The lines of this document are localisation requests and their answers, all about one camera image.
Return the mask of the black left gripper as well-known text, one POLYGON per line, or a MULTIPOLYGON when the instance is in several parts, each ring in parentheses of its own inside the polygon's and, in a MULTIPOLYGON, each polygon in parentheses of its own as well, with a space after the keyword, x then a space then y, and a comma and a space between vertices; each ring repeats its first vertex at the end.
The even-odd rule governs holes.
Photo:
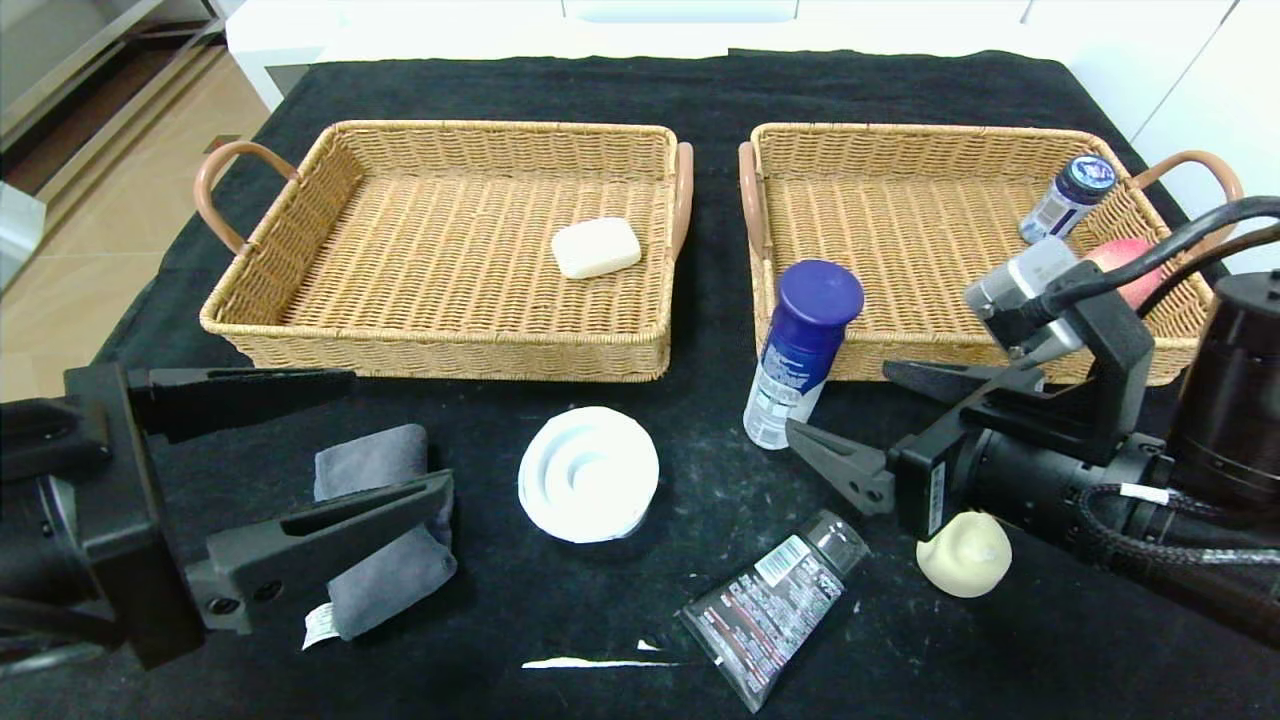
POLYGON ((154 669, 200 648, 205 626, 248 635, 283 624, 438 515, 454 488, 449 469, 212 534, 184 579, 145 432, 177 445, 252 427, 340 398, 356 379, 320 368, 125 374, 105 364, 69 370, 61 397, 5 402, 3 669, 42 671, 122 648, 154 669))

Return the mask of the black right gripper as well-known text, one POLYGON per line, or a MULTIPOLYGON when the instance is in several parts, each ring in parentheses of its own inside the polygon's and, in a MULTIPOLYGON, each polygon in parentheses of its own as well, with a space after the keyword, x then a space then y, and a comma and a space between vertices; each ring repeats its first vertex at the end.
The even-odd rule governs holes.
POLYGON ((883 375, 954 405, 887 454, 788 419, 788 447, 864 515, 899 512, 904 530, 932 541, 961 511, 979 510, 1073 555, 1115 555, 1112 530, 1142 541, 1149 511, 1103 487, 1164 488, 1165 443, 1130 433, 1082 452, 1043 419, 997 404, 1044 398, 1039 368, 884 361, 883 375))

